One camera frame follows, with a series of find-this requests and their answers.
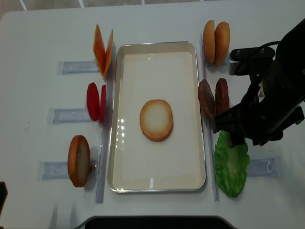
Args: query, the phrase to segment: black cable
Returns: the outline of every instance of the black cable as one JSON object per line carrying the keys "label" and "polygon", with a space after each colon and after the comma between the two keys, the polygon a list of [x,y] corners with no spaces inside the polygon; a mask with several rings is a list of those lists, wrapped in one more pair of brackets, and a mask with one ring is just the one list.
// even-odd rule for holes
{"label": "black cable", "polygon": [[238,69],[240,69],[240,67],[241,67],[247,60],[249,60],[250,57],[253,56],[255,53],[257,53],[258,51],[260,51],[260,50],[261,50],[262,48],[264,48],[264,47],[268,47],[268,46],[275,45],[275,44],[279,44],[279,43],[280,43],[280,42],[269,42],[269,43],[267,43],[267,44],[264,44],[264,45],[258,47],[258,48],[257,48],[256,50],[254,50],[251,54],[249,54],[249,55],[247,56],[246,59],[244,59],[243,61],[241,61],[241,62],[239,63],[239,65],[237,66],[237,68],[236,68],[236,70],[235,70],[235,75],[237,75]]}

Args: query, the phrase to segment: red tomato slice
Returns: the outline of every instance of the red tomato slice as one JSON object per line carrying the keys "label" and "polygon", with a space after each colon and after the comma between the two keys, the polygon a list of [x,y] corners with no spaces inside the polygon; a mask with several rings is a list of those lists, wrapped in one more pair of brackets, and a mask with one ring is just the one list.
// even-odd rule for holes
{"label": "red tomato slice", "polygon": [[102,86],[101,106],[100,106],[100,123],[103,124],[105,119],[105,104],[106,104],[106,85]]}
{"label": "red tomato slice", "polygon": [[96,121],[100,115],[100,97],[96,84],[91,83],[87,89],[87,109],[91,120]]}

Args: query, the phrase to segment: metal tray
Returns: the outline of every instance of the metal tray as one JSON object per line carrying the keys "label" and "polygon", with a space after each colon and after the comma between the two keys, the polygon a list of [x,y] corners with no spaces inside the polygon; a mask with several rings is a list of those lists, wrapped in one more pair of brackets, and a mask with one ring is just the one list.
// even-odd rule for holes
{"label": "metal tray", "polygon": [[[114,192],[195,191],[206,180],[198,67],[190,42],[124,45],[118,50],[108,185]],[[146,138],[140,111],[164,99],[173,131],[162,142]]]}

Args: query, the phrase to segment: green lettuce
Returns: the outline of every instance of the green lettuce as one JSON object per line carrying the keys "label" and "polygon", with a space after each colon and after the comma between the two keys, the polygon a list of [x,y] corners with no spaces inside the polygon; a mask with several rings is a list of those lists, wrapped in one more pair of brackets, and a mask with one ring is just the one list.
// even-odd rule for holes
{"label": "green lettuce", "polygon": [[227,196],[236,198],[242,192],[247,178],[250,157],[248,145],[229,148],[227,132],[221,131],[215,146],[214,164],[216,183]]}

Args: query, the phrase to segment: tray rim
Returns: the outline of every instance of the tray rim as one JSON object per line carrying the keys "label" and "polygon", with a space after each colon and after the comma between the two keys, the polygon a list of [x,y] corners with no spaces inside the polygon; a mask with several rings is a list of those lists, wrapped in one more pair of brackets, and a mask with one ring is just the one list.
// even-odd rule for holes
{"label": "tray rim", "polygon": [[[124,47],[129,47],[129,46],[142,46],[142,45],[157,45],[157,44],[173,44],[173,43],[188,43],[191,46],[193,46],[194,50],[195,50],[195,64],[196,64],[196,74],[197,74],[197,84],[199,85],[199,72],[198,72],[198,58],[197,58],[197,50],[196,47],[194,46],[193,43],[189,42],[189,41],[180,41],[180,42],[157,42],[157,43],[136,43],[136,44],[124,44],[122,45],[117,53],[116,53],[116,69],[117,69],[117,63],[118,63],[118,54],[120,53],[120,50]],[[114,110],[114,101],[115,101],[115,85],[116,85],[116,74],[117,71],[115,69],[115,78],[114,78],[114,92],[112,93],[113,95],[113,103],[112,103],[112,111]],[[205,146],[204,146],[204,136],[203,136],[203,116],[202,116],[202,111],[200,110],[200,128],[201,128],[201,140],[202,140],[202,146],[203,146],[203,160],[204,160],[204,170],[205,170],[205,176],[204,176],[204,181],[201,185],[200,188],[197,189],[124,189],[124,190],[116,190],[114,187],[112,187],[109,183],[109,163],[110,163],[110,148],[111,148],[111,142],[112,142],[112,126],[113,126],[113,122],[114,122],[114,113],[112,112],[112,123],[111,123],[111,128],[110,128],[110,138],[109,138],[109,147],[108,147],[108,152],[107,152],[107,174],[106,174],[106,179],[107,179],[107,184],[108,187],[111,191],[115,192],[115,193],[149,193],[149,192],[159,192],[159,193],[168,193],[168,192],[175,192],[175,193],[179,193],[179,192],[199,192],[201,190],[203,190],[205,184],[206,184],[206,177],[207,177],[207,170],[206,170],[206,159],[205,159]]]}

